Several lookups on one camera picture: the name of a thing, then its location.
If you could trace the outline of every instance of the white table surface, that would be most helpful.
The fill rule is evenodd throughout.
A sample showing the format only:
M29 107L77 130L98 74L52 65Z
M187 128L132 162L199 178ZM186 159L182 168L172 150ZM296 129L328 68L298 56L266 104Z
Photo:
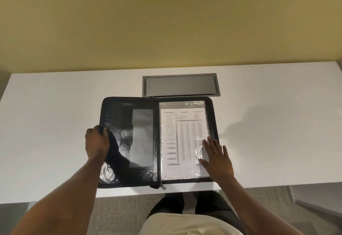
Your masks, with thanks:
M335 62L13 74L0 102L0 203L37 201L87 160L84 134L108 96L142 77L217 73L220 142L244 187L342 181L342 73ZM98 189L97 197L219 189Z

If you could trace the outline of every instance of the answer sheet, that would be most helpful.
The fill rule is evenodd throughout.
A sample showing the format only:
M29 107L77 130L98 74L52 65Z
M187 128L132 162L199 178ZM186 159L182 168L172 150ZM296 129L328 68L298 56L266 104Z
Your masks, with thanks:
M161 109L161 179L208 177L198 162L208 159L202 141L208 136L205 108Z

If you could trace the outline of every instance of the clear plastic sleeve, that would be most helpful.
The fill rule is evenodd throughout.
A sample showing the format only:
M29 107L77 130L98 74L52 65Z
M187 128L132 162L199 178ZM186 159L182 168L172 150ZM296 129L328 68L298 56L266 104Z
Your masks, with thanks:
M208 177L198 159L208 160L203 139L209 135L205 101L160 102L161 179Z

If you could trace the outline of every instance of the forearm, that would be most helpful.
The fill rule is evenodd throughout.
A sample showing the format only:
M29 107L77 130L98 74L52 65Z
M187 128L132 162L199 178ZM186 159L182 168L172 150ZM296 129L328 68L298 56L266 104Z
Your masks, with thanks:
M248 194L234 177L223 177L219 185L250 235L302 235Z
M86 234L104 156L94 157L24 215L12 235Z

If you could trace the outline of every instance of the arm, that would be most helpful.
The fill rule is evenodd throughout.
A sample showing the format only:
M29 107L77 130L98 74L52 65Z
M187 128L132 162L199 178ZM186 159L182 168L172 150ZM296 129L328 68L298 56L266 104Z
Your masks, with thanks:
M88 129L85 150L89 160L68 181L37 202L11 235L86 234L93 211L100 170L109 149L108 131Z
M303 235L293 226L273 214L248 194L234 178L233 166L228 157L227 148L208 137L203 145L209 156L209 162L200 160L213 181L217 182L235 208L246 231L250 235Z

